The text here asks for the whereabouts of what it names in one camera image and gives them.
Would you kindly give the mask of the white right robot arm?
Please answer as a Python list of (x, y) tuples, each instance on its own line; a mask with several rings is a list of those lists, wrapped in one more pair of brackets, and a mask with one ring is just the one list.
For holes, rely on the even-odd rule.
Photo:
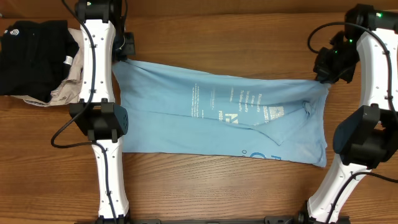
[(344, 30), (317, 50), (317, 81), (351, 82), (361, 69), (359, 108), (333, 136), (333, 162), (318, 190), (286, 223), (348, 223), (340, 211), (355, 187), (397, 151), (397, 14), (358, 4), (345, 14)]

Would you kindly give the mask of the black folded garment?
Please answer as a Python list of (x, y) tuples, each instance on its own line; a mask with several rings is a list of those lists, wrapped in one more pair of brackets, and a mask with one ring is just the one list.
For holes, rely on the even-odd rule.
[(67, 21), (15, 22), (1, 36), (1, 94), (50, 102), (78, 50)]

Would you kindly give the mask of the beige folded garment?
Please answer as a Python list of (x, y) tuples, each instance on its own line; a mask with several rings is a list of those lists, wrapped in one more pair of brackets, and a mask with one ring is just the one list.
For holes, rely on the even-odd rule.
[(68, 31), (74, 38), (74, 41), (78, 44), (79, 50), (72, 60), (72, 66), (68, 77), (61, 82), (57, 89), (51, 92), (51, 100), (48, 103), (45, 103), (31, 96), (14, 96), (15, 98), (22, 99), (28, 104), (41, 107), (61, 106), (78, 102), (84, 64), (83, 35), (81, 30), (68, 28)]

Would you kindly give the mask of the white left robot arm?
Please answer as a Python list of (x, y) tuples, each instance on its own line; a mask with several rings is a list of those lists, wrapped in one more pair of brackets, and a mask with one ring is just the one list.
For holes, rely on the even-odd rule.
[(87, 136), (96, 157), (100, 204), (97, 223), (131, 223), (123, 179), (125, 108), (116, 103), (111, 66), (135, 54), (134, 36), (125, 31), (127, 2), (78, 1), (84, 64), (83, 84), (70, 116)]

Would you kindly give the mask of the light blue t-shirt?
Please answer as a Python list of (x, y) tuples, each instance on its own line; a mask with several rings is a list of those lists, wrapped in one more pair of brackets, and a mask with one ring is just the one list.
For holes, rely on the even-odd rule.
[(113, 66), (129, 118), (125, 152), (203, 154), (323, 167), (330, 86), (128, 60)]

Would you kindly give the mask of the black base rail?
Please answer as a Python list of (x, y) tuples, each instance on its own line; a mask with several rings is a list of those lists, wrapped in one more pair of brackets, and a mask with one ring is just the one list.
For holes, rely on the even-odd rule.
[(103, 218), (99, 217), (95, 221), (84, 222), (79, 221), (76, 224), (321, 224), (321, 222), (306, 219), (303, 215), (299, 217), (293, 216), (267, 216), (260, 219), (226, 219), (226, 220), (159, 220), (159, 219), (146, 219), (146, 220), (133, 220), (131, 217), (117, 217)]

